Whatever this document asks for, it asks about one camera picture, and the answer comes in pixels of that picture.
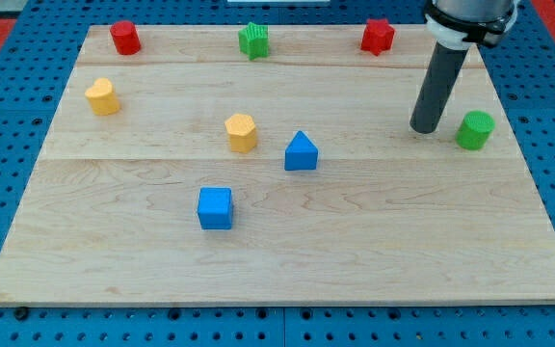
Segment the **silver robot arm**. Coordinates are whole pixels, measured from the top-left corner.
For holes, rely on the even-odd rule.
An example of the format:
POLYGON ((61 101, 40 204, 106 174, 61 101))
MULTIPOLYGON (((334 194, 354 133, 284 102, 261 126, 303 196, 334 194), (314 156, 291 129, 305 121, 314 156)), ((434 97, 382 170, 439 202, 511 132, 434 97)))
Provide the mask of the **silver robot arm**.
POLYGON ((519 0, 427 0, 427 29, 447 49, 467 50, 472 44, 495 47, 511 31, 519 0))

